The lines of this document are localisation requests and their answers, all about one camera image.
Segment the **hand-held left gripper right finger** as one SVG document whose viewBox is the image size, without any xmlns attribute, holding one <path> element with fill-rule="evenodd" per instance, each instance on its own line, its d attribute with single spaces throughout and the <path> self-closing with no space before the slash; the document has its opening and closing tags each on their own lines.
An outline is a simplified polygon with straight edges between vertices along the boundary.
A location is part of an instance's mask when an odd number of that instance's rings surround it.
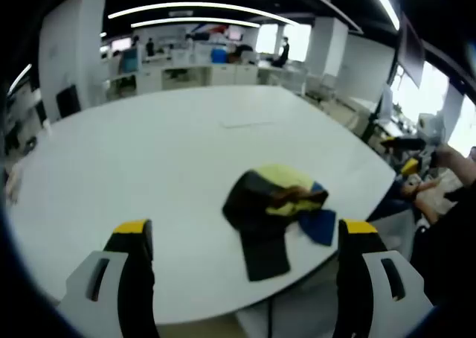
<svg viewBox="0 0 476 338">
<path fill-rule="evenodd" d="M 338 222 L 335 337 L 407 337 L 432 311 L 423 277 L 368 222 Z"/>
</svg>

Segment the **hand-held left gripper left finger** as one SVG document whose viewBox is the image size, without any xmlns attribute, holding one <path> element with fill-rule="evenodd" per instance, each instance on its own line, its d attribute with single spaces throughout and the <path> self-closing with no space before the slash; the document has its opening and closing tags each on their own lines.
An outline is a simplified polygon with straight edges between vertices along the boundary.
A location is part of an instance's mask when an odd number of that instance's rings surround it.
<svg viewBox="0 0 476 338">
<path fill-rule="evenodd" d="M 152 262 L 152 221 L 120 224 L 67 278 L 57 310 L 82 337 L 158 337 Z"/>
</svg>

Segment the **person's right hand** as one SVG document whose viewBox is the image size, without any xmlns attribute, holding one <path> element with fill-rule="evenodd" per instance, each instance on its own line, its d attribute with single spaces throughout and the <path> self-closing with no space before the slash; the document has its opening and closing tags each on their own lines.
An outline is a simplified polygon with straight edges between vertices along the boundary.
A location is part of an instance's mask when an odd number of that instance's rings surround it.
<svg viewBox="0 0 476 338">
<path fill-rule="evenodd" d="M 440 144 L 432 155 L 432 166 L 451 169 L 459 157 L 460 153 L 453 147 L 447 144 Z"/>
</svg>

